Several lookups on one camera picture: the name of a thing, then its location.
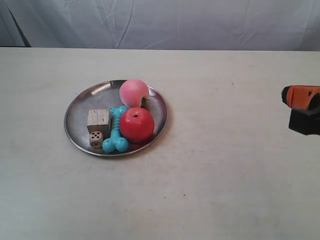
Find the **red toy apple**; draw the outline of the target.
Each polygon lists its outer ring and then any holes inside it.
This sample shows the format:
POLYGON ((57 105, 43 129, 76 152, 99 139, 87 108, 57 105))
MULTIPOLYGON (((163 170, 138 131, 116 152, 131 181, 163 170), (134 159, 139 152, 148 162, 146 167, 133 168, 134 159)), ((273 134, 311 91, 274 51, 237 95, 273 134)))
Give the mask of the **red toy apple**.
POLYGON ((142 107, 129 108, 120 118, 120 133, 129 142, 140 143, 151 138, 155 121, 149 111, 142 107))

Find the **pink toy peach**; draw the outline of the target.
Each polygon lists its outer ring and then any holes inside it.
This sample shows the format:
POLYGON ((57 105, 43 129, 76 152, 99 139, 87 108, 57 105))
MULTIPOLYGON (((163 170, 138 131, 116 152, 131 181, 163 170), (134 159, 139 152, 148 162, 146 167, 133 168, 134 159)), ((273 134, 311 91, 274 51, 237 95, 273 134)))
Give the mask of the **pink toy peach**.
POLYGON ((121 85, 119 95, 128 108, 143 107, 149 100, 149 88, 139 79, 129 79, 121 85))

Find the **teal rubber bone toy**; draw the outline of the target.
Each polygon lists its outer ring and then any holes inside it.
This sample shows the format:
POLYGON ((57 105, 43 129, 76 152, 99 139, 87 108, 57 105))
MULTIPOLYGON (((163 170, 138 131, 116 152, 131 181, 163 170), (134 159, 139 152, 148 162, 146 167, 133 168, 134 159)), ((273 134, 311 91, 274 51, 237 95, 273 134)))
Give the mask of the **teal rubber bone toy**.
POLYGON ((120 120, 127 110, 127 106, 109 108, 111 115, 110 137, 106 138, 102 143, 102 149, 105 153, 112 153, 115 150, 125 152, 129 148, 129 141, 122 137, 120 131, 120 120))

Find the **round metal plate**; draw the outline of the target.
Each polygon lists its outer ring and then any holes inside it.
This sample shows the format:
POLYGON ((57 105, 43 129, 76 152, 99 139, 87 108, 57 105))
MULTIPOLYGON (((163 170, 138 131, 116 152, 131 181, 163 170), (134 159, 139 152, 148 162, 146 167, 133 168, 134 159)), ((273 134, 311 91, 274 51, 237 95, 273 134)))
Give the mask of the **round metal plate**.
POLYGON ((147 142, 130 143, 125 152, 114 151, 105 153, 101 148, 90 146, 89 131, 87 129, 88 112, 91 109, 105 109, 107 107, 120 107, 120 87, 125 82, 124 79, 105 81, 93 85, 78 96, 68 106, 64 116, 64 129, 69 140, 83 152, 105 158, 122 157, 136 153, 156 141, 165 130, 168 123, 169 108, 163 96, 151 86, 149 90, 149 100, 144 105, 155 122, 153 136, 147 142))

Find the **wooden cube block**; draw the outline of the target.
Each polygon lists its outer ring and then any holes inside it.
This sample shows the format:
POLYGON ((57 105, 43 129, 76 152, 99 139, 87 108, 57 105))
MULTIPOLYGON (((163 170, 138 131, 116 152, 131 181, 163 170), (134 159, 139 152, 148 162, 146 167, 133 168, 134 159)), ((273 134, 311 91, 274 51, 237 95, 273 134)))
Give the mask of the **wooden cube block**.
POLYGON ((87 130, 101 132, 104 138, 111 134, 111 113, 109 109, 90 109, 87 115, 87 130))

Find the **small wooden die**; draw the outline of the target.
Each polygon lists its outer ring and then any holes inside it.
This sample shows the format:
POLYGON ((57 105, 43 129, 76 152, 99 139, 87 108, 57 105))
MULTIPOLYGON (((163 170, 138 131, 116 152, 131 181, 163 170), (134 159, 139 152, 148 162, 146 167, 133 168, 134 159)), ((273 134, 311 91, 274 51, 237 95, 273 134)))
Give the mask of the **small wooden die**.
POLYGON ((92 131, 89 134, 89 144, 94 149, 99 149, 103 144, 103 134, 100 131, 92 131))

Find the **grey backdrop cloth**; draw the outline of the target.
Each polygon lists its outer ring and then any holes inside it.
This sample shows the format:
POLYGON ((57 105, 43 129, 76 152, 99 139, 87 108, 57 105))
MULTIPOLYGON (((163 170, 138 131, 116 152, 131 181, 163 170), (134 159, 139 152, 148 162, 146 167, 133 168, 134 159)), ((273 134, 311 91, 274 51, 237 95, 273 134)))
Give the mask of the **grey backdrop cloth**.
POLYGON ((318 51, 317 0, 3 0, 3 47, 318 51))

